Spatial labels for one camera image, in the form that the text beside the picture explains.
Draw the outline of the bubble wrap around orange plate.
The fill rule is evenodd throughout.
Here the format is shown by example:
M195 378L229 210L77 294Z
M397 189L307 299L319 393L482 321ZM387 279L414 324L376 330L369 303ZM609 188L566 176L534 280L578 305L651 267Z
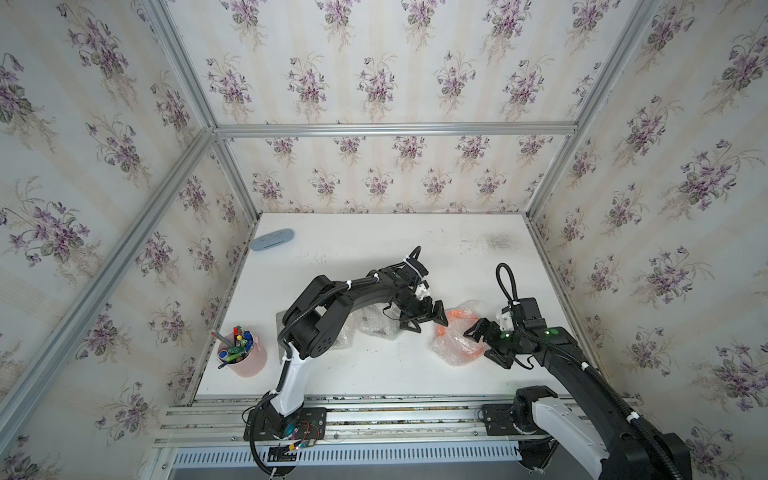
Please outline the bubble wrap around orange plate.
M484 355L486 346L464 333L481 318L495 318L493 305L483 300L468 300L445 309L447 326L438 325L430 349L451 367L468 365Z

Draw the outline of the orange dinner plate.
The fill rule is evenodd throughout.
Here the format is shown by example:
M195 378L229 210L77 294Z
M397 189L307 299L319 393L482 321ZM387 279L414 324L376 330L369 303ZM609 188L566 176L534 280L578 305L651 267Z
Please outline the orange dinner plate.
M472 310L464 308L448 310L446 317L448 326L437 326L431 343L432 350L448 365L455 367L469 364L481 357L485 347L463 336L479 317Z

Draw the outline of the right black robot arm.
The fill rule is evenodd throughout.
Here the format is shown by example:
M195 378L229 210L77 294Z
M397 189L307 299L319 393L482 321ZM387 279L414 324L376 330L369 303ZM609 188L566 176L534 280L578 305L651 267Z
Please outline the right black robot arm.
M689 479L690 452L674 433L663 433L641 416L592 366L575 338L546 324L533 297L522 298L514 279L498 283L512 327L487 318L465 337L486 345L485 357L504 369L528 357L524 369L545 368L568 392L579 413L551 388L523 387L507 404L485 404L479 411L489 436L516 435L517 458L542 471L563 447L594 479Z

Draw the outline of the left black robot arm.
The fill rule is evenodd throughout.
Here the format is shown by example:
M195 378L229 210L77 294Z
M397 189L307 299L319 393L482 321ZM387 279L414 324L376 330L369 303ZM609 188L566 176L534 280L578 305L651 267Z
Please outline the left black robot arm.
M257 442L286 440L291 426L303 428L297 445L324 435L318 421L302 416L310 365L336 342L351 313L382 304L385 310L395 307L399 311L389 320L400 330L420 333L421 325L427 322L448 325L443 302L429 293L428 270L419 260L420 253L417 246L402 261L373 269L358 279L332 281L319 275L286 310L277 335L278 346L283 349L279 380L245 410L248 416L244 419L244 439L251 456L269 478L284 477L294 468L267 465Z

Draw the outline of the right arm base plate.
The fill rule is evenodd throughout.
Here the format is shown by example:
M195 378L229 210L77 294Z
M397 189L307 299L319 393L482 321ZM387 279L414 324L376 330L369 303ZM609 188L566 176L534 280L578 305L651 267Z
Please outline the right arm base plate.
M483 404L478 411L478 420L483 424L487 436L551 436L540 428L533 419L532 409L514 403Z

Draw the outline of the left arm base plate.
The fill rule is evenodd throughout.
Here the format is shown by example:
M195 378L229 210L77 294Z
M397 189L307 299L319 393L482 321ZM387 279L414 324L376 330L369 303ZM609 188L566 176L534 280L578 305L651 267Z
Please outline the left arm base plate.
M317 441L325 437L327 410L300 407L284 416L267 403L246 409L242 420L245 424L243 440L246 442Z

